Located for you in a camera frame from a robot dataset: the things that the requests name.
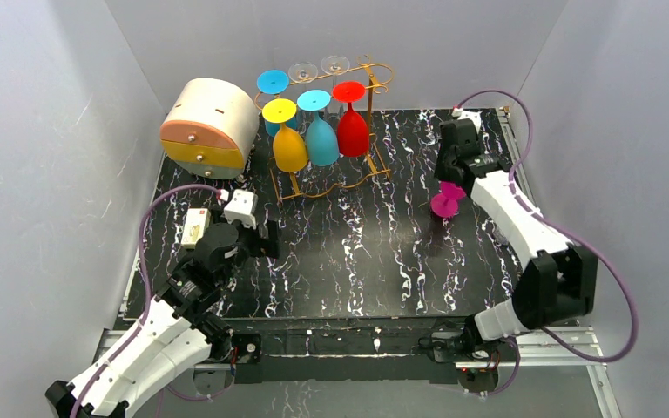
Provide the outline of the magenta wine glass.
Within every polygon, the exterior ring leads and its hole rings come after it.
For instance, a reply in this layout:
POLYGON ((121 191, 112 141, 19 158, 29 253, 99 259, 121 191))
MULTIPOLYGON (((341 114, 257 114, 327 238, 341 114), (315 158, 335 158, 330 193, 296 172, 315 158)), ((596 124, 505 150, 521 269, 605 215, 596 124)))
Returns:
POLYGON ((454 217, 459 210, 459 202, 467 194, 464 189, 454 183, 441 181, 440 191, 430 201, 430 209, 442 219, 454 217))

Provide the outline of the red wine glass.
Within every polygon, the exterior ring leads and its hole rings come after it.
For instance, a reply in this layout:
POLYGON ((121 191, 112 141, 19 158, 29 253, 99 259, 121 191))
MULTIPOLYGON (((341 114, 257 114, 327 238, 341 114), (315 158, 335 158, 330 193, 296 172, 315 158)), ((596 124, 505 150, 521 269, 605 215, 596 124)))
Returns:
POLYGON ((353 103, 365 95, 365 86, 357 81, 339 83, 332 90, 333 97, 348 109, 342 115, 336 130, 340 154, 356 158, 369 148, 369 132, 365 119, 353 108, 353 103))

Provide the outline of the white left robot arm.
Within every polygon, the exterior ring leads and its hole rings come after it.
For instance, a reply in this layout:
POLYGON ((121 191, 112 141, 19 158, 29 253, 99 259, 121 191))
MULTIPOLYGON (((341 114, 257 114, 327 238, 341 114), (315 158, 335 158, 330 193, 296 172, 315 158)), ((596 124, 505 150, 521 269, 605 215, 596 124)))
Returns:
POLYGON ((237 333, 213 305, 248 259, 276 259, 280 243, 273 219, 255 229, 238 220, 212 223, 113 346, 82 374, 48 387, 53 414, 132 417, 187 369, 210 359, 235 362, 260 339, 237 333))

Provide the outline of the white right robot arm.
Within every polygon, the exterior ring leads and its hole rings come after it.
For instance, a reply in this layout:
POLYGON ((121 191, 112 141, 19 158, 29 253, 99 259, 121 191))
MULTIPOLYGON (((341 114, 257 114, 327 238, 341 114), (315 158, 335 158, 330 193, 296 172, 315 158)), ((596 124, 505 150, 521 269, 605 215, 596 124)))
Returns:
POLYGON ((493 220, 523 268, 509 299, 468 316, 448 347, 467 354, 503 337, 518 336, 594 307, 598 257, 545 225, 539 210, 519 199, 509 167, 483 152, 475 124, 453 119, 439 126, 435 176, 463 190, 493 220))

